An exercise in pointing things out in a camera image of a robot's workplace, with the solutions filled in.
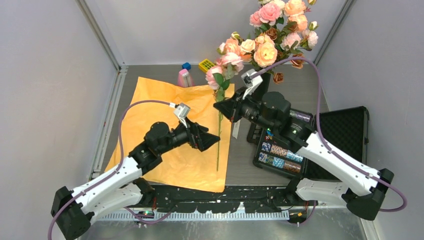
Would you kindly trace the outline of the cream printed ribbon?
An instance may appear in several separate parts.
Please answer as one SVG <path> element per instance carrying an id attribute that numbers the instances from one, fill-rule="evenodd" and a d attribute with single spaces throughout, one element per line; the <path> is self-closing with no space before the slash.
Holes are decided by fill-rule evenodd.
<path id="1" fill-rule="evenodd" d="M 232 137 L 235 139 L 238 139 L 240 123 L 241 123 L 241 120 L 238 120 L 237 122 L 233 124 Z"/>

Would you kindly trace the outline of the peach peony flower stem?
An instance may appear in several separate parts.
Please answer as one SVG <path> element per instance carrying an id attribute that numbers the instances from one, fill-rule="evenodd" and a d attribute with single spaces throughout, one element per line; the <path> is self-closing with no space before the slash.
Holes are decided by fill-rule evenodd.
<path id="1" fill-rule="evenodd" d="M 241 50 L 240 44 L 242 42 L 243 38 L 241 38 L 238 32 L 234 31 L 231 34 L 230 38 L 228 38 L 225 42 L 219 45 L 216 51 L 220 55 L 224 55 L 226 53 L 235 53 L 242 58 L 243 62 L 250 63 L 252 60 L 252 56 Z"/>

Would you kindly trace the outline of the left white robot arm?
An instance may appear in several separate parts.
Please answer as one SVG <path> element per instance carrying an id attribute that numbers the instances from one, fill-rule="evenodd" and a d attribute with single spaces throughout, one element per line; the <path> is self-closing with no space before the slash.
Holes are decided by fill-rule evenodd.
<path id="1" fill-rule="evenodd" d="M 169 106 L 178 119 L 176 128 L 169 128 L 162 121 L 153 123 L 143 142 L 127 156 L 120 152 L 119 164 L 85 184 L 73 189 L 63 186 L 55 192 L 49 240 L 53 225 L 58 226 L 65 239 L 75 240 L 115 210 L 136 204 L 148 207 L 154 191 L 142 177 L 162 162 L 163 154 L 184 144 L 203 152 L 220 141 L 207 127 L 188 119 L 190 107 L 183 103 Z"/>

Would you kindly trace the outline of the orange flower bouquet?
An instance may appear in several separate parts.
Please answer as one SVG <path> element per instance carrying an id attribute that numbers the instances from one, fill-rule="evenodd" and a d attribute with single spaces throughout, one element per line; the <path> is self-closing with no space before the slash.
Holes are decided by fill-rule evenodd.
<path id="1" fill-rule="evenodd" d="M 215 65 L 205 74 L 205 80 L 213 89 L 215 101 L 221 102 L 226 97 L 226 90 L 229 88 L 231 79 L 244 68 L 244 62 L 240 55 L 235 52 L 227 52 L 221 55 Z"/>

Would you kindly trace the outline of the orange yellow wrapping paper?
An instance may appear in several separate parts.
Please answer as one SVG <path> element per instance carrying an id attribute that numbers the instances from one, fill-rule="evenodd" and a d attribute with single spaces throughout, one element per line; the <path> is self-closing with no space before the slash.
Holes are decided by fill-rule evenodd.
<path id="1" fill-rule="evenodd" d="M 206 151 L 200 152 L 188 144 L 177 147 L 162 156 L 153 170 L 144 174 L 147 181 L 221 193 L 225 188 L 230 150 L 232 124 L 227 119 L 219 120 L 213 107 L 214 91 L 208 85 L 179 87 L 171 83 L 139 77 L 132 96 L 132 103 L 152 100 L 132 107 L 121 122 L 124 154 L 128 155 L 155 122 L 165 122 L 170 128 L 178 125 L 173 110 L 160 101 L 186 104 L 190 107 L 188 118 L 207 127 L 220 141 Z"/>

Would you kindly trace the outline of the single cream rose stem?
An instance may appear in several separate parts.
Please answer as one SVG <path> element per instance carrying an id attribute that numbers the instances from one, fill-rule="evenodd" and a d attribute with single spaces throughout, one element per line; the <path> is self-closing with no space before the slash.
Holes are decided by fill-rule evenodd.
<path id="1" fill-rule="evenodd" d="M 241 54 L 252 53 L 256 49 L 256 42 L 252 39 L 246 39 L 239 45 Z"/>

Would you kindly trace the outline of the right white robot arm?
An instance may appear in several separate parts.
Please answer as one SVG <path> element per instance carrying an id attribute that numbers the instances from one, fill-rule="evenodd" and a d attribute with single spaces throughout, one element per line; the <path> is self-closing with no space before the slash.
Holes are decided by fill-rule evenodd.
<path id="1" fill-rule="evenodd" d="M 214 108 L 231 122 L 244 118 L 269 131 L 271 139 L 283 148 L 311 160 L 337 178 L 295 180 L 285 192 L 287 202 L 332 203 L 345 206 L 361 219 L 375 220 L 382 211 L 394 173 L 367 166 L 329 143 L 309 124 L 290 115 L 291 103 L 280 92 L 266 92 L 260 101 L 255 100 L 252 93 L 263 81 L 255 70 L 245 72 L 242 79 L 244 87 L 232 97 L 216 102 Z"/>

